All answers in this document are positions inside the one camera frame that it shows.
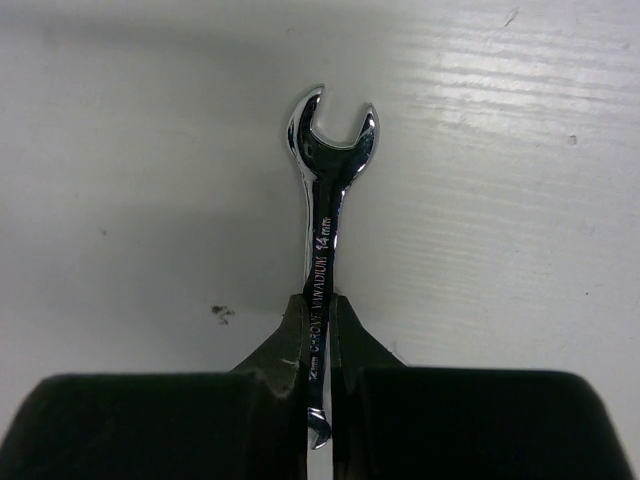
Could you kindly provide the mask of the small silver wrench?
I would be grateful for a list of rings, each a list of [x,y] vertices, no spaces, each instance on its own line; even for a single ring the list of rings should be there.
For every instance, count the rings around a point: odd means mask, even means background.
[[[332,436],[324,407],[324,381],[340,212],[347,191],[369,165],[379,140],[379,120],[373,105],[365,109],[362,126],[353,143],[338,145],[317,133],[315,118],[323,91],[322,85],[314,86],[299,100],[286,133],[307,200],[302,296],[309,318],[306,419],[312,450],[324,447]]]

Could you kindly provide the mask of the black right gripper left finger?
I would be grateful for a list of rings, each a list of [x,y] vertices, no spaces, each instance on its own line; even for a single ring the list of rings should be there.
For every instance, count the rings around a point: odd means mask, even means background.
[[[5,479],[302,479],[306,306],[228,372],[42,380],[1,444]]]

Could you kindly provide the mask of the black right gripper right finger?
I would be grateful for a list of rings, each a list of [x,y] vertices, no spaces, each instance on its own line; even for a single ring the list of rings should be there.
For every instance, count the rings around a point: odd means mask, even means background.
[[[604,403],[549,370],[411,367],[332,301],[338,479],[629,479]]]

